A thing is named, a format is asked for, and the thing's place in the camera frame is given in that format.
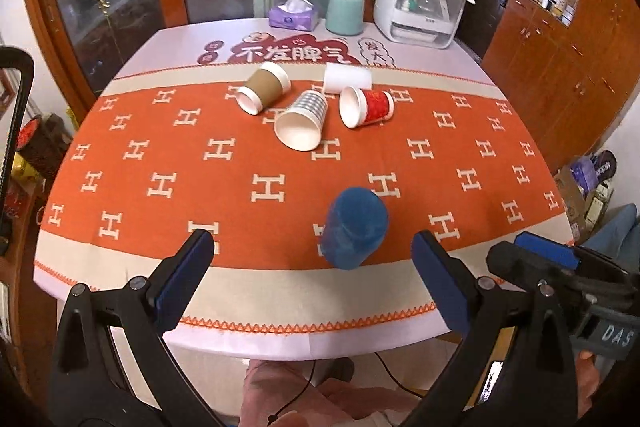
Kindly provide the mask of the operator right hand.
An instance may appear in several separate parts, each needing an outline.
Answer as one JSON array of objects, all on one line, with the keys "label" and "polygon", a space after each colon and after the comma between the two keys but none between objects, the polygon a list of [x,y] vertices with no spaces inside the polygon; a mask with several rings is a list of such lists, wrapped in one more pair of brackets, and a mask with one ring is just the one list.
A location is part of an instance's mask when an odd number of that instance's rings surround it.
[{"label": "operator right hand", "polygon": [[592,406],[592,396],[600,385],[600,372],[594,365],[596,356],[590,351],[579,351],[576,361],[578,417],[582,418]]}]

